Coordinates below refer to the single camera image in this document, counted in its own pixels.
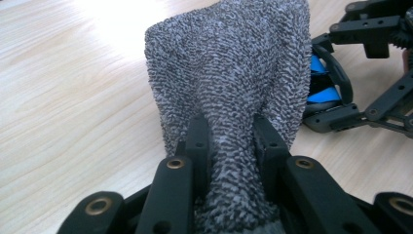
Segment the blue strip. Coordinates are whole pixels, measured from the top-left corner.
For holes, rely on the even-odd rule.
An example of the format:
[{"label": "blue strip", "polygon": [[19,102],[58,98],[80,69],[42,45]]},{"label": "blue strip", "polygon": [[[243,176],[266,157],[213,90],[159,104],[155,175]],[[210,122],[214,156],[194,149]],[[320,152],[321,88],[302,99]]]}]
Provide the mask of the blue strip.
[{"label": "blue strip", "polygon": [[317,75],[327,73],[327,70],[322,65],[321,61],[319,61],[319,58],[315,55],[311,56],[311,72],[312,74],[317,74]]},{"label": "blue strip", "polygon": [[334,87],[327,88],[307,98],[307,101],[316,103],[323,103],[332,100],[340,100],[340,96]]}]

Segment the wooden table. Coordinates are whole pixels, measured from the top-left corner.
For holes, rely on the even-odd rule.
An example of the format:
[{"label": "wooden table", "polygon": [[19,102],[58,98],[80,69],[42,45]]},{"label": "wooden table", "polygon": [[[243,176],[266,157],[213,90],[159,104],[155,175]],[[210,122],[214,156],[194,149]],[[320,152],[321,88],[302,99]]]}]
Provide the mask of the wooden table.
[{"label": "wooden table", "polygon": [[[56,233],[86,196],[128,197],[151,182],[165,152],[144,31],[214,2],[0,1],[0,233]],[[310,0],[313,37],[350,2]],[[366,59],[362,46],[335,49],[361,110],[402,74],[401,50]],[[367,202],[381,191],[413,196],[412,151],[412,139],[370,127],[302,127],[291,149]]]}]

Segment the speckled gray fabric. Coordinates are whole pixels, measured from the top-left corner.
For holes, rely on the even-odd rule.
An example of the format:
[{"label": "speckled gray fabric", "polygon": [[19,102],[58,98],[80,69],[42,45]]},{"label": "speckled gray fabric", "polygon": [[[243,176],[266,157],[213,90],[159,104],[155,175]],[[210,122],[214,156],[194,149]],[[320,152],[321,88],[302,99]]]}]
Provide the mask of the speckled gray fabric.
[{"label": "speckled gray fabric", "polygon": [[222,0],[146,32],[150,85],[168,156],[190,118],[211,129],[212,178],[196,210],[199,233],[281,233],[264,198],[252,143],[253,114],[293,142],[310,83],[306,0]]}]

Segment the tabletop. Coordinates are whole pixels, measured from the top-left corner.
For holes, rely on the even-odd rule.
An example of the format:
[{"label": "tabletop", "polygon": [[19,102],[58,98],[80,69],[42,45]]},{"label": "tabletop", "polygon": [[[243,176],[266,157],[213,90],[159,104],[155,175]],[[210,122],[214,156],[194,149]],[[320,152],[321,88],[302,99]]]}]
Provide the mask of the tabletop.
[{"label": "tabletop", "polygon": [[[125,198],[165,157],[143,54],[146,28],[216,0],[0,1],[0,233],[56,233],[97,191]],[[310,0],[318,36],[353,1]],[[402,74],[402,50],[334,56],[365,109]],[[291,153],[319,160],[350,194],[413,196],[412,139],[380,128],[318,134],[300,128]]]}]

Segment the cloth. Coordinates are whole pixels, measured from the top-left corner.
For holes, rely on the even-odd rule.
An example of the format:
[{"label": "cloth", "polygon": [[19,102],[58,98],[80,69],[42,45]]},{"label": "cloth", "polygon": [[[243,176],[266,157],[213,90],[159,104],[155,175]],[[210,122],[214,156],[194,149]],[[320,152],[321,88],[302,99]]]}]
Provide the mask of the cloth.
[{"label": "cloth", "polygon": [[211,184],[196,231],[282,232],[256,168],[252,121],[260,113],[288,146],[295,138],[310,84],[306,0],[222,0],[151,26],[145,41],[167,156],[199,113],[211,131]]}]

